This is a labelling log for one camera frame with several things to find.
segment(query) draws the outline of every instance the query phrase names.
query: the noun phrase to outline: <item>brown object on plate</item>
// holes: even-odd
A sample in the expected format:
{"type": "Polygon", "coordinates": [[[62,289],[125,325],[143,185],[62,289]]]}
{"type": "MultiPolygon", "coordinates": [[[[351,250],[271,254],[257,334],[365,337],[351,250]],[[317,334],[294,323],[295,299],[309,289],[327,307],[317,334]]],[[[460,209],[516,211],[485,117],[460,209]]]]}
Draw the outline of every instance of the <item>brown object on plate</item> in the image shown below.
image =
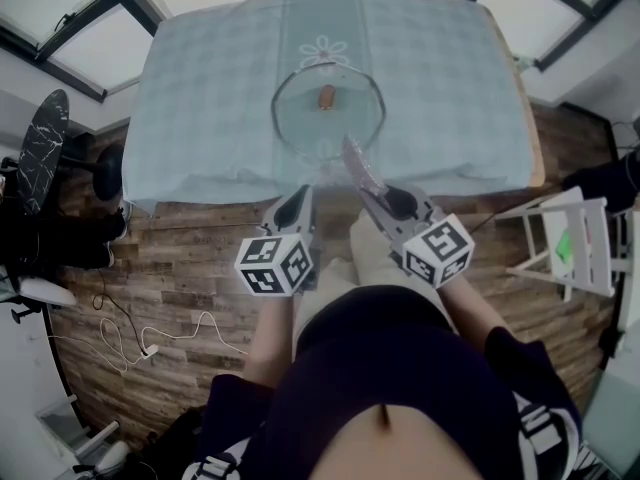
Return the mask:
{"type": "Polygon", "coordinates": [[[318,106],[320,110],[330,110],[333,107],[333,98],[336,95],[336,89],[333,85],[325,85],[320,90],[318,97],[318,106]]]}

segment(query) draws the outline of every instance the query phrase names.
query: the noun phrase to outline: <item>shirt sleeve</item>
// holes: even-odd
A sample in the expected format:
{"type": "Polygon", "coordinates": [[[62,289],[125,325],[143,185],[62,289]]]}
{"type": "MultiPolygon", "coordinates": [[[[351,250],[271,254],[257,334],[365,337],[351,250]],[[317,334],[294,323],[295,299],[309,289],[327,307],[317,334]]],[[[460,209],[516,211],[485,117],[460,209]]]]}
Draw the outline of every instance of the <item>shirt sleeve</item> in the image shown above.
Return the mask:
{"type": "Polygon", "coordinates": [[[511,390],[531,403],[566,409],[582,432],[580,414],[541,341],[525,344],[497,327],[487,337],[484,355],[491,369],[511,390]]]}
{"type": "Polygon", "coordinates": [[[196,461],[222,453],[252,436],[266,419],[273,389],[236,375],[218,375],[211,382],[202,420],[196,461]]]}

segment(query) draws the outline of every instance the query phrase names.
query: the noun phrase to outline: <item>white plug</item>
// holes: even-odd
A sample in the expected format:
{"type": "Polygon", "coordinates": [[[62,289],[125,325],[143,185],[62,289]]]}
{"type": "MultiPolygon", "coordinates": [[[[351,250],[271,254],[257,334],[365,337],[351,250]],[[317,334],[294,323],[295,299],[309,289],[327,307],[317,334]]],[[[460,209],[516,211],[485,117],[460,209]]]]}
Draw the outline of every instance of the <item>white plug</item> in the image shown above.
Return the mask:
{"type": "Polygon", "coordinates": [[[151,345],[149,348],[145,349],[146,356],[142,356],[145,359],[149,359],[153,354],[155,354],[159,350],[158,345],[151,345]]]}

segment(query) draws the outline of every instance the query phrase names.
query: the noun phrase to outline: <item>white cube with black markers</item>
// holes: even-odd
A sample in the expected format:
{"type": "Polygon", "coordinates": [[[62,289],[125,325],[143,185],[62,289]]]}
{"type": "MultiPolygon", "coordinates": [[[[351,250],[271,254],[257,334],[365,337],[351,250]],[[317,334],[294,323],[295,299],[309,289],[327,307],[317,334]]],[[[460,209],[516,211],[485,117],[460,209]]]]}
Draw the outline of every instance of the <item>white cube with black markers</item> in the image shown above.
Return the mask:
{"type": "Polygon", "coordinates": [[[403,245],[402,267],[439,288],[469,266],[474,248],[460,220],[448,215],[403,245]]]}
{"type": "Polygon", "coordinates": [[[245,238],[235,269],[247,289],[261,297],[293,295],[313,269],[300,234],[245,238]]]}

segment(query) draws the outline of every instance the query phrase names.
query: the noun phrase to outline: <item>person's right arm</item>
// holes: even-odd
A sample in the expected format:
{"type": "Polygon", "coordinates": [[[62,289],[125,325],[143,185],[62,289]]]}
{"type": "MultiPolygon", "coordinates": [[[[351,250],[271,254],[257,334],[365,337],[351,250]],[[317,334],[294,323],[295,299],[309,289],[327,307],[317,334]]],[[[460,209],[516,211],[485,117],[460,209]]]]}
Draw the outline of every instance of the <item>person's right arm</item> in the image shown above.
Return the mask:
{"type": "Polygon", "coordinates": [[[456,276],[439,288],[438,294],[460,336],[480,353],[484,353],[487,336],[493,329],[504,327],[509,330],[504,319],[464,276],[456,276]]]}

